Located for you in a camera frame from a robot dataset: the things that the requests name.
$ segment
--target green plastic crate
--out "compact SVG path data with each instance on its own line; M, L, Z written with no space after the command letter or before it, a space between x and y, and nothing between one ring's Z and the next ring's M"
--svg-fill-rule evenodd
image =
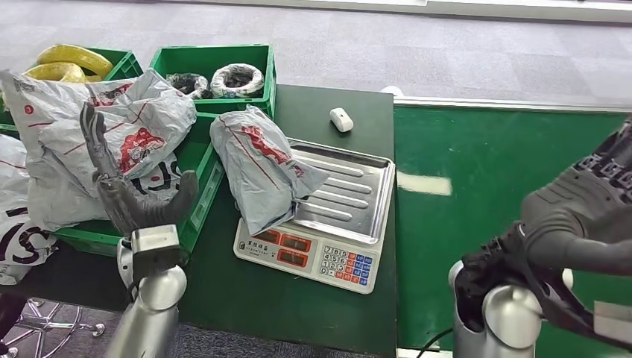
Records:
M265 76L260 98L196 99L195 108L202 113L226 113L244 110L247 104L264 110L274 119L274 99L277 92L277 70L271 45L249 44L229 46L173 46L163 47L154 55L151 68L163 77L174 73L197 73L211 78L218 69L231 63L255 66Z
M191 131L175 150L180 170L194 169L200 187L190 215L177 225L180 244L189 254L193 252L215 193L224 177L224 167L213 149L209 135L213 119L214 114L198 113ZM19 136L12 125L0 124L0 133L16 138ZM120 238L116 229L106 220L82 222L74 227L59 229L54 234L79 251L110 257L116 256L116 244Z
M87 49L107 58L107 60L113 64L112 71L105 76L104 81L124 80L125 78L134 78L142 75L142 69L132 51L92 47L88 47ZM84 71L86 75L94 75L89 70L84 69ZM13 118L11 118L9 112L4 110L2 98L0 98L0 124L1 123L13 124Z

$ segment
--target white plastic bag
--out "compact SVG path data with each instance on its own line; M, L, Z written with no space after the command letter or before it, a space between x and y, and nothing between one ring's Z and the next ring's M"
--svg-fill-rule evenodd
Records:
M193 100L152 69L134 79L88 84L2 71L0 85L28 153L31 218L47 230L107 219L79 125L85 101L104 114L108 146L130 179L162 175L158 164L175 161L172 152L196 118ZM175 185L165 191L170 198Z
M56 239L29 219L24 145L0 134L0 148L0 285L14 285L46 261Z
M283 132L257 107L218 116L210 132L250 235L292 219L295 200L329 177L294 159Z
M213 98L255 98L264 84L265 76L255 66L233 63L215 71L209 86Z

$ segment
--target chair wheel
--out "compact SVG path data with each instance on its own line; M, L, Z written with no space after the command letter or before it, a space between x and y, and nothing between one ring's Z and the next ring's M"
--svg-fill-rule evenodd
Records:
M105 324L97 323L95 324L96 331L92 332L93 337L99 337L103 332L105 332Z
M18 356L18 348L11 347L9 348L9 353L2 356L2 358L16 358Z

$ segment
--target robotic hand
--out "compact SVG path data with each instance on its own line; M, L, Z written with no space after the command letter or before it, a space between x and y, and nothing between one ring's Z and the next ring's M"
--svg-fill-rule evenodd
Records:
M121 317L107 358L171 357L177 303L186 289L176 224L198 191L195 172L184 171L180 190L167 204L144 197L123 175L104 138L101 113L85 104L80 126L101 201L123 236L117 246L118 272L131 303Z
M596 302L593 314L564 269L632 276L632 117L527 195L520 221L452 267L455 357L534 357L543 318L632 349L629 310Z

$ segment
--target dark green table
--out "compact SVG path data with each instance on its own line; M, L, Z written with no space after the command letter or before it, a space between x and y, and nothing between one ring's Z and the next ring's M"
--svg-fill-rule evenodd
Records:
M519 217L526 194L590 153L626 116L604 111L494 103L396 104L399 347L423 346L451 327L447 275L452 264L503 232ZM590 309L595 299L630 304L632 280L574 274L573 290ZM440 346L450 350L452 337L440 340ZM628 357L547 323L536 352L538 358Z
M287 136L394 158L391 95L281 85L277 95L276 122ZM330 123L329 111L336 107L344 107L354 119L351 133L340 134ZM233 253L237 221L224 180L186 268L181 321L266 339L394 355L395 204L370 295L237 259ZM123 310L126 305L113 258L81 253L63 244L19 285L0 286L0 292L103 310Z

